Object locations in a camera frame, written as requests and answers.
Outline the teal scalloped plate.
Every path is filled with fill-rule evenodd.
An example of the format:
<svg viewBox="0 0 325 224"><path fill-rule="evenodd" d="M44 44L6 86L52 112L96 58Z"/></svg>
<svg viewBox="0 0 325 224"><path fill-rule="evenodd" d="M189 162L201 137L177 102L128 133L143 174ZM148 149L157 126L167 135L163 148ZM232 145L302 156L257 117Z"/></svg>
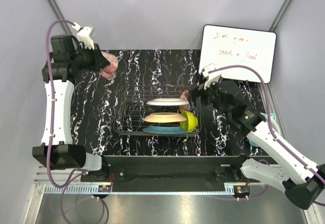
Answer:
<svg viewBox="0 0 325 224"><path fill-rule="evenodd" d="M163 135L185 134L187 130L177 124L151 124L143 129L143 132Z"/></svg>

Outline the white watermelon pattern plate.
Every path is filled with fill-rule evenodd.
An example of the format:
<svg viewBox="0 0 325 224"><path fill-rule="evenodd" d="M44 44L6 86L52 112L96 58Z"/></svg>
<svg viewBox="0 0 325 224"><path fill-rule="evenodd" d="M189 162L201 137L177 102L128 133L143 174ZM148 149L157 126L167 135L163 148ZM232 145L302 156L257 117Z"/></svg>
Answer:
<svg viewBox="0 0 325 224"><path fill-rule="evenodd" d="M187 106L190 103L180 98L155 98L146 104L152 106Z"/></svg>

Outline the orange bird plate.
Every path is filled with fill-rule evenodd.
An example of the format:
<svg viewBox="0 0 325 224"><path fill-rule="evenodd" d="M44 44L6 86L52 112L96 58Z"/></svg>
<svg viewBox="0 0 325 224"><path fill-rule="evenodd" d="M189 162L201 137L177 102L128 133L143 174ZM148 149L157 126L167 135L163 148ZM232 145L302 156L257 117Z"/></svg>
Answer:
<svg viewBox="0 0 325 224"><path fill-rule="evenodd" d="M143 119L145 122L150 123L171 123L171 122L183 122L186 118L179 113L172 112L158 112L151 113Z"/></svg>

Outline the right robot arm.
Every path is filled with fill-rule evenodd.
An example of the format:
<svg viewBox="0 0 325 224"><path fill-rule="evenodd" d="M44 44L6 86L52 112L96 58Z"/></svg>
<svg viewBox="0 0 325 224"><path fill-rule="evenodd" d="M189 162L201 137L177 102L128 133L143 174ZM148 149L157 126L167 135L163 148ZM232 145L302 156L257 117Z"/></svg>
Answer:
<svg viewBox="0 0 325 224"><path fill-rule="evenodd" d="M281 167L279 169L259 163L252 158L243 158L241 164L231 168L235 181L254 179L283 192L297 207L307 210L324 190L324 165L310 160L279 133L270 118L265 118L242 98L242 91L233 81L201 84L189 91L189 99L196 104L221 109L229 124L248 140L257 144Z"/></svg>

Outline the red patterned blue zigzag bowl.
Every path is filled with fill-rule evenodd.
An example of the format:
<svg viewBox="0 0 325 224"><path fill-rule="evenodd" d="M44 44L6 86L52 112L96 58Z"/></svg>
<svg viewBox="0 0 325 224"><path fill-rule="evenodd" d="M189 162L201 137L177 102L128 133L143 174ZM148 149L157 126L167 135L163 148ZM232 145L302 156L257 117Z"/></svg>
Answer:
<svg viewBox="0 0 325 224"><path fill-rule="evenodd" d="M182 92L180 98L184 101L187 101L190 103L190 96L189 96L189 90L185 90Z"/></svg>

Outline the pink mug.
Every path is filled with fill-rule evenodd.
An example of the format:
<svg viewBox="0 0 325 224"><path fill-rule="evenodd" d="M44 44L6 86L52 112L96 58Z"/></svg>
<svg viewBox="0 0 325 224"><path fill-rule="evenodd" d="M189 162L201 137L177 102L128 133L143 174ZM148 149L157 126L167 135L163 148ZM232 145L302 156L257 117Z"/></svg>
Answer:
<svg viewBox="0 0 325 224"><path fill-rule="evenodd" d="M102 52L102 55L110 64L103 68L99 74L107 80L113 80L116 77L118 58L115 55L107 52Z"/></svg>

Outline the black wire dish rack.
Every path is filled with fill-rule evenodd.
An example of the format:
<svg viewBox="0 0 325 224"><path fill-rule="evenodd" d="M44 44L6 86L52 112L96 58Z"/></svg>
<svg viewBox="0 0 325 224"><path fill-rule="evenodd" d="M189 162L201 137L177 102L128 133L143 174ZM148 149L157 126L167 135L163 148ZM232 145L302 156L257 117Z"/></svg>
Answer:
<svg viewBox="0 0 325 224"><path fill-rule="evenodd" d="M178 113L179 106L154 106L147 104L153 99L179 99L183 93L189 90L188 86L179 85L130 85L125 86L119 93L121 103L115 114L114 130L120 135L132 136L177 136L177 137L194 137L201 131L202 113L200 109L201 100L196 99L194 106L189 105L188 110L198 119L198 125L192 132L184 133L161 133L144 131L151 125L145 122L144 118L151 113L169 112Z"/></svg>

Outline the lime green bowl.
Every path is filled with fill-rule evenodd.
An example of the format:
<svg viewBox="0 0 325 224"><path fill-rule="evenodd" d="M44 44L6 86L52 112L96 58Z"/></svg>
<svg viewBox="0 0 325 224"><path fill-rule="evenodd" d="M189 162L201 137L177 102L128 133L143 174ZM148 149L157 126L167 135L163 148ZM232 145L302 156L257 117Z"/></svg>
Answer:
<svg viewBox="0 0 325 224"><path fill-rule="evenodd" d="M180 126L188 132L193 132L198 126L197 117L190 111L182 111L181 115L186 118L186 121L180 122Z"/></svg>

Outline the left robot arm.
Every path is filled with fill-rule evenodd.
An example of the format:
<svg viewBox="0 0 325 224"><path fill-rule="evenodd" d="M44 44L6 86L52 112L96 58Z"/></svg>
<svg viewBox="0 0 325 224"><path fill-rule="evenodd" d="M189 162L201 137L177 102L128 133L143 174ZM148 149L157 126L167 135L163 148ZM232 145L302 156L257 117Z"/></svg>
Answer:
<svg viewBox="0 0 325 224"><path fill-rule="evenodd" d="M109 63L90 35L59 35L50 40L50 62L42 69L46 89L46 121L41 145L33 157L50 170L83 169L105 181L110 169L98 155L73 142L70 129L71 102L76 77L82 70L100 71Z"/></svg>

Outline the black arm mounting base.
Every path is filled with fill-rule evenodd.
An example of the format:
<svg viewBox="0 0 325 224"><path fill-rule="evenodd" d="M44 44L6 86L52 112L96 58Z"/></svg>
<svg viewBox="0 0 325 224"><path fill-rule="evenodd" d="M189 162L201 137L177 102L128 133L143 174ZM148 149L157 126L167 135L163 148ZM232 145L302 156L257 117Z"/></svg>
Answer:
<svg viewBox="0 0 325 224"><path fill-rule="evenodd" d="M222 183L242 183L247 179L240 167L248 156L117 156L105 157L108 176L82 176L82 182L123 186L167 186L212 189Z"/></svg>

